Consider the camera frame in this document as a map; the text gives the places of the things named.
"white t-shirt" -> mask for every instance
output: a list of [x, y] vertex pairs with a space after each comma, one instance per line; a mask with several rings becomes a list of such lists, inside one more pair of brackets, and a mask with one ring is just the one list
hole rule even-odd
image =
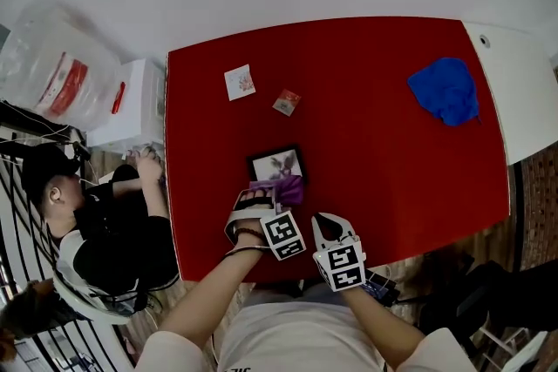
[[[218, 370], [226, 372], [381, 372], [374, 348], [345, 307], [309, 302], [260, 304], [233, 320], [221, 348]], [[201, 372], [201, 350], [170, 332], [147, 340], [136, 370]], [[428, 335], [398, 372], [474, 372], [451, 332]]]

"blue cloth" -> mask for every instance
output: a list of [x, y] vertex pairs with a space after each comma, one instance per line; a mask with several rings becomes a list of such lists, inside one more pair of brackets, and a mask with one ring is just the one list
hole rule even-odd
[[461, 59], [443, 57], [417, 71], [407, 84], [420, 105], [447, 125], [461, 125], [479, 115], [477, 89]]

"red table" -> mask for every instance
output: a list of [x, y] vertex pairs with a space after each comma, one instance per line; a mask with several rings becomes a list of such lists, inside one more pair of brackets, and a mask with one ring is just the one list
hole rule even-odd
[[[450, 127], [406, 80], [440, 57], [474, 77], [480, 120]], [[224, 72], [249, 64], [256, 94], [228, 101]], [[289, 118], [282, 89], [303, 98]], [[487, 81], [460, 21], [358, 17], [254, 30], [168, 56], [167, 175], [182, 279], [230, 248], [223, 228], [246, 157], [297, 143], [310, 183], [294, 211], [308, 250], [266, 256], [249, 281], [316, 276], [310, 217], [335, 213], [360, 235], [367, 266], [452, 243], [508, 215], [507, 167]]]

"picture frame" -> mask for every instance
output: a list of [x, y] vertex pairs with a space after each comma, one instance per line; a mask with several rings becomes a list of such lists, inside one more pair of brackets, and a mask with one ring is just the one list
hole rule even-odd
[[252, 181], [281, 179], [287, 175], [300, 175], [308, 183], [308, 174], [298, 145], [286, 145], [257, 153], [246, 158]]

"white box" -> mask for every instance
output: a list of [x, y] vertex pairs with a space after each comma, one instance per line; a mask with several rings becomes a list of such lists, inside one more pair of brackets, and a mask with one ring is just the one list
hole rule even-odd
[[130, 80], [119, 111], [105, 125], [87, 133], [87, 145], [116, 153], [153, 143], [162, 147], [165, 73], [146, 59], [124, 64], [121, 70], [129, 72]]

